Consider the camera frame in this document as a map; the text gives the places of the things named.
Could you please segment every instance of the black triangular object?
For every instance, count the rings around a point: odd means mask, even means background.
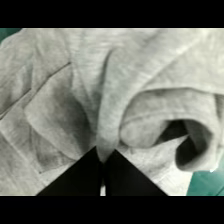
[[[118,151],[104,167],[106,196],[167,196]]]
[[[100,196],[101,182],[102,165],[94,148],[37,196]]]

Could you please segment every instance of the teal surface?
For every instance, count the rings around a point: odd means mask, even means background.
[[[224,160],[215,172],[195,173],[187,196],[224,196]]]
[[[20,31],[22,28],[0,28],[0,42],[6,37]]]

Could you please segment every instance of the gray garment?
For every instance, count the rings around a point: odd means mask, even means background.
[[[168,194],[186,194],[191,172],[213,169],[223,151],[223,37],[223,28],[29,28],[6,39],[0,195],[35,195],[94,145],[102,161],[116,148]],[[179,120],[185,136],[161,139]],[[197,152],[176,162],[187,135]]]

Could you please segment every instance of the gray fabric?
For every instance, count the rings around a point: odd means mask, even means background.
[[[186,194],[191,172],[214,168],[223,151],[223,37],[222,28],[29,28],[6,39],[0,194],[35,195],[94,145],[102,161],[116,148],[168,194]],[[180,120],[182,136],[161,138]],[[197,152],[176,163],[187,136]]]

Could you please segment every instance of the crumpled cloth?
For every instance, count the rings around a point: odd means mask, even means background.
[[[35,195],[95,145],[169,195],[224,145],[223,28],[24,28],[0,48],[0,195]],[[192,141],[187,151],[178,147]]]

